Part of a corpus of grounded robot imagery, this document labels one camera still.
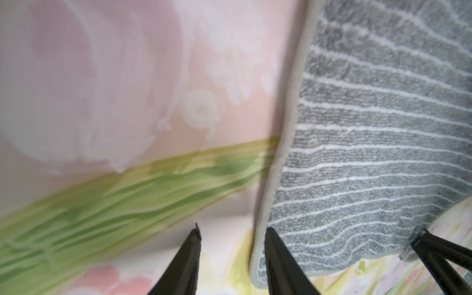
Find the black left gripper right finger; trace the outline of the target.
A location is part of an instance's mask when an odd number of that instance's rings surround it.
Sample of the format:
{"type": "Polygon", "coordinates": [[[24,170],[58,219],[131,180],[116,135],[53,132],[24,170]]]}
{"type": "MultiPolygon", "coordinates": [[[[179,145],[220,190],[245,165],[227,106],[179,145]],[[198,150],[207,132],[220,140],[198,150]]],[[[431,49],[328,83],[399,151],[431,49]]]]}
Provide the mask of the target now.
{"type": "Polygon", "coordinates": [[[266,229],[264,255],[270,295],[321,295],[273,227],[266,229]]]}

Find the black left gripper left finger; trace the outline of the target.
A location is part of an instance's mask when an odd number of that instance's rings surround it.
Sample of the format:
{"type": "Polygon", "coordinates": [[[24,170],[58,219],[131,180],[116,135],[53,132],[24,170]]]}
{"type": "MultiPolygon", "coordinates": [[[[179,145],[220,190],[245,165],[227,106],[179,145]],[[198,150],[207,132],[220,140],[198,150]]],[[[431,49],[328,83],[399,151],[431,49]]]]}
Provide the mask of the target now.
{"type": "Polygon", "coordinates": [[[198,224],[183,242],[147,295],[195,295],[199,273],[201,233],[198,224]]]}

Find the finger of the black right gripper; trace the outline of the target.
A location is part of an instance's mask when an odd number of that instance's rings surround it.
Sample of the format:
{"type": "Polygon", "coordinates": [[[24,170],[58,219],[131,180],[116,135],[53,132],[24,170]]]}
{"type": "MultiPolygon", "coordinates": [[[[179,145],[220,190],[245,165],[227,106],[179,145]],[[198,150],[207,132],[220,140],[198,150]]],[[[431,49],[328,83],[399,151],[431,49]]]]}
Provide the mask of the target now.
{"type": "Polygon", "coordinates": [[[471,286],[451,266],[454,263],[470,271],[471,249],[434,236],[427,230],[418,234],[411,247],[445,295],[472,295],[471,286]]]}

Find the grey striped square dishcloth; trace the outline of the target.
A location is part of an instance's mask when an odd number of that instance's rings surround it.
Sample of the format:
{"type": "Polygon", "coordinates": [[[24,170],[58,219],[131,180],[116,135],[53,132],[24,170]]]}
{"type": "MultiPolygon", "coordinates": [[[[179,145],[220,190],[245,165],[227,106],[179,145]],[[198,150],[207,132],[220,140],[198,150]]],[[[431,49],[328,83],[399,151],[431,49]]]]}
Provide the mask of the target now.
{"type": "Polygon", "coordinates": [[[274,228],[310,277],[392,254],[472,194],[470,1],[309,1],[250,277],[274,228]]]}

